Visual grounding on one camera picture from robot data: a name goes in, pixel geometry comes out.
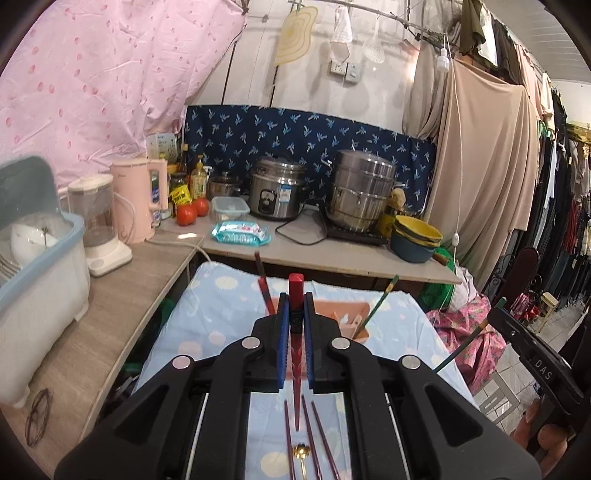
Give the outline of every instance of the light switch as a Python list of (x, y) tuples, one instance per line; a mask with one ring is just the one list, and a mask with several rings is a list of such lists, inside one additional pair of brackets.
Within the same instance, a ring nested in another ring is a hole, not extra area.
[(345, 81), (349, 83), (359, 83), (361, 80), (361, 71), (356, 63), (347, 64), (347, 75)]

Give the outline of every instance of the yellow bowl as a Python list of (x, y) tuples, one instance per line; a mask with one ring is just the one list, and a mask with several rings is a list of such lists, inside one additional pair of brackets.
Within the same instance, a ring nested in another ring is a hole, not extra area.
[(417, 240), (426, 242), (441, 242), (443, 240), (443, 235), (439, 230), (418, 218), (397, 215), (396, 225), (399, 227), (399, 230), (415, 237)]
[(406, 231), (401, 230), (398, 225), (394, 225), (394, 228), (392, 229), (392, 231), (396, 232), (400, 236), (403, 236), (405, 239), (411, 241), (414, 244), (421, 245), (422, 247), (437, 248), (441, 245), (441, 240), (439, 240), (439, 241), (419, 240), (415, 236), (409, 235)]

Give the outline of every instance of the navy blue patterned curtain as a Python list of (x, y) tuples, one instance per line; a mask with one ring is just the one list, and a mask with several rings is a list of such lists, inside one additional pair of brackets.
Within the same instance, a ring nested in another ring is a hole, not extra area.
[(435, 145), (373, 125), (314, 112), (248, 105), (190, 106), (185, 142), (217, 172), (231, 170), (250, 185), (258, 157), (284, 157), (306, 166), (310, 198), (329, 195), (330, 162), (339, 150), (364, 150), (396, 165), (407, 208), (421, 212), (435, 166)]

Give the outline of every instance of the wall outlet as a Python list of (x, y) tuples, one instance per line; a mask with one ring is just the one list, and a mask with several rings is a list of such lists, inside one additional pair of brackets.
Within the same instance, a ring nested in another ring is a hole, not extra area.
[(359, 83), (361, 80), (361, 71), (359, 69), (359, 65), (356, 63), (348, 63), (347, 64), (347, 75), (345, 76), (345, 81), (349, 83)]
[(344, 77), (347, 74), (347, 63), (339, 65), (335, 61), (331, 61), (330, 72), (334, 75), (341, 75), (342, 77)]

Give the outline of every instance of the pot lid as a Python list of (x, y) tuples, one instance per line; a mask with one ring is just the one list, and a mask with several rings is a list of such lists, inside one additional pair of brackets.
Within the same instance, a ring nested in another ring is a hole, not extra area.
[(227, 185), (236, 185), (240, 182), (238, 177), (233, 176), (229, 171), (223, 171), (221, 175), (217, 177), (212, 177), (208, 180), (211, 183), (223, 183)]
[(396, 173), (396, 167), (389, 160), (361, 150), (339, 150), (335, 162), (341, 168), (357, 170), (388, 180), (393, 180)]
[(306, 168), (299, 163), (287, 160), (285, 158), (261, 157), (256, 163), (257, 167), (268, 168), (271, 171), (282, 170), (292, 171), (294, 173), (303, 173)]
[(113, 183), (113, 175), (99, 173), (97, 175), (86, 175), (74, 180), (68, 185), (69, 192), (89, 192), (105, 187)]

